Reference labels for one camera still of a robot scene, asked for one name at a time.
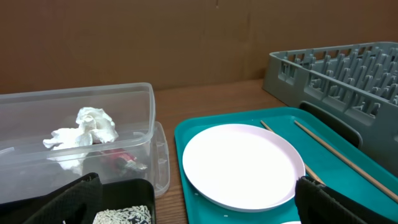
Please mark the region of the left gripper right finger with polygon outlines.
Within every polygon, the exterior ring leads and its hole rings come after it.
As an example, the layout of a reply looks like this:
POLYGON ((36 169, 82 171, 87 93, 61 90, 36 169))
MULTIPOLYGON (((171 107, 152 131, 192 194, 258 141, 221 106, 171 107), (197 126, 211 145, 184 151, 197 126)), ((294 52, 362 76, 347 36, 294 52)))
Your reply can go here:
POLYGON ((294 201, 302 224, 397 224, 307 176, 296 181, 294 201))

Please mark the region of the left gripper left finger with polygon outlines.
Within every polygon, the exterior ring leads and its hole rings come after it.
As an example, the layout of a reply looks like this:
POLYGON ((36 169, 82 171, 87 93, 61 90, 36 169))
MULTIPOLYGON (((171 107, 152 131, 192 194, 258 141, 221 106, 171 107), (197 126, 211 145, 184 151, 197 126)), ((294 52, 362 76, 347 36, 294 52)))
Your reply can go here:
POLYGON ((41 197, 1 204, 1 224, 92 223, 102 203, 103 185, 91 172, 41 197))

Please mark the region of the pink bowl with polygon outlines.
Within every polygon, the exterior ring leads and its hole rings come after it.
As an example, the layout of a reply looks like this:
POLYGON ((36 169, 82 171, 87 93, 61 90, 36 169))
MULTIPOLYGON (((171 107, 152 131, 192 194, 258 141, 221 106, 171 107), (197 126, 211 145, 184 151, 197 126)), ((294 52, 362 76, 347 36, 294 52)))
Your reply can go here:
POLYGON ((290 222, 284 222, 281 224, 302 224, 300 221, 290 221, 290 222))

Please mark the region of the wooden chopstick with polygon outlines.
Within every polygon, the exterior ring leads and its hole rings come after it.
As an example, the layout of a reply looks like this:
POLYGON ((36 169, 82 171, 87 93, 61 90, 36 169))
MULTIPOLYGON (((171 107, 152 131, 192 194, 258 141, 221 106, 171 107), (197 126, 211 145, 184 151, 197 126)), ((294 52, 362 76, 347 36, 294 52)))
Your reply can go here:
MULTIPOLYGON (((263 122, 263 120, 260 120, 260 122, 268 131, 274 132, 265 122, 263 122)), ((315 179, 316 181, 318 181, 319 183, 321 183, 323 185, 325 184, 324 181, 322 181, 321 178, 319 178, 319 176, 317 176, 316 173, 311 168, 309 168, 308 165, 304 164, 304 166, 305 166, 306 173, 310 177, 312 177, 313 179, 315 179)))
POLYGON ((393 191, 389 190, 386 186, 381 184, 374 177, 372 177, 367 172, 362 170, 362 168, 360 168, 355 163, 350 161, 348 158, 346 158, 344 155, 342 155, 340 152, 338 152, 336 149, 334 149, 332 146, 330 146, 327 142, 325 142, 320 137, 318 137, 316 134, 311 132, 311 130, 306 128, 304 125, 300 124, 298 121, 294 121, 294 123, 299 128, 301 128, 303 131, 305 131, 308 135, 310 135, 314 140, 316 140, 318 143, 320 143, 323 147, 325 147, 328 151, 330 151, 332 154, 334 154, 336 157, 338 157, 341 161, 343 161, 347 166, 351 167, 359 175, 361 175, 363 178, 365 178, 368 182, 372 183, 380 191, 385 193, 389 198, 391 198, 393 201, 397 202, 397 195, 393 191))

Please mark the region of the red snack wrapper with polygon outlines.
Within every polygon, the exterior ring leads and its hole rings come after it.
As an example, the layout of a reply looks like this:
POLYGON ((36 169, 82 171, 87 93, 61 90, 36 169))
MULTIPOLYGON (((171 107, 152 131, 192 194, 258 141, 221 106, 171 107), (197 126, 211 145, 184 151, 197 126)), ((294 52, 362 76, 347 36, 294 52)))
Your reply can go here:
POLYGON ((105 163, 119 175, 140 173, 147 170, 147 165, 141 163, 137 157, 124 149, 110 149, 101 151, 105 163))

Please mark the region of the white napkin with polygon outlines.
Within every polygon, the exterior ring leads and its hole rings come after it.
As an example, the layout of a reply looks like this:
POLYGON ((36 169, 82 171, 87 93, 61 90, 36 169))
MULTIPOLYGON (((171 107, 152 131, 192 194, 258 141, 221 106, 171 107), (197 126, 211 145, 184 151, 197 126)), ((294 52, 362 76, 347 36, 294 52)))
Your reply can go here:
POLYGON ((76 117, 77 128, 60 128, 52 131, 43 145, 53 151, 74 147, 115 142, 119 134, 113 119, 103 109, 84 107, 76 117))

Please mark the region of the pink plate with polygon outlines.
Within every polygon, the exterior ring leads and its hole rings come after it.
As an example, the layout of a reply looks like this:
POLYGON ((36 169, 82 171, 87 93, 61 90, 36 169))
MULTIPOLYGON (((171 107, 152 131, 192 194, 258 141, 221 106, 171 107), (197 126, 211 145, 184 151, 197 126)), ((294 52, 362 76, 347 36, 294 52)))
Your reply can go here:
POLYGON ((185 176, 216 205, 237 212, 265 212, 295 196, 306 174, 296 148, 276 133, 248 124, 222 124, 189 140, 185 176))

